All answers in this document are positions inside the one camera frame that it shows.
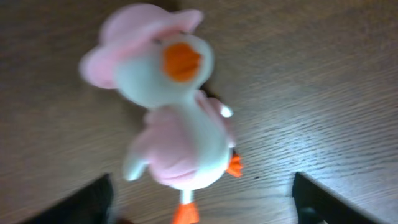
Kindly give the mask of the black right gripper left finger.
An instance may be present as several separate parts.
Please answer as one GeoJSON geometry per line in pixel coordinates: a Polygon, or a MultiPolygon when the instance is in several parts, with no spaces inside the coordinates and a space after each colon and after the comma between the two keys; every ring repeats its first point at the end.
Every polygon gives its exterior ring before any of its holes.
{"type": "Polygon", "coordinates": [[[104,174],[46,211],[20,224],[107,224],[114,191],[104,174]]]}

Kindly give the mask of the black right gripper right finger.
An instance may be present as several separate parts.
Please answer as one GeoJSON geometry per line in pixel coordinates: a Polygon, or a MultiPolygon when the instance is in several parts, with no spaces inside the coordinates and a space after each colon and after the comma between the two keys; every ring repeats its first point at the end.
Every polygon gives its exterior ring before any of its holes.
{"type": "Polygon", "coordinates": [[[292,197],[298,224],[380,224],[364,212],[303,172],[295,173],[292,197]]]}

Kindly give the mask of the white duck toy pink hat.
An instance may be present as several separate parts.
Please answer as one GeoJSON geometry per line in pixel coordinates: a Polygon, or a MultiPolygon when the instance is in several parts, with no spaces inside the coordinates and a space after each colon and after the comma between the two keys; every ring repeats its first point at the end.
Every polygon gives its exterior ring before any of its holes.
{"type": "Polygon", "coordinates": [[[174,223],[197,223],[194,192],[223,174],[239,177],[243,168],[228,126],[232,110],[201,89],[215,65],[209,43],[194,34],[203,17],[197,9],[125,6],[108,17],[98,45],[79,65],[91,85],[116,90],[147,110],[123,176],[134,181],[149,171],[156,182],[179,190],[174,223]]]}

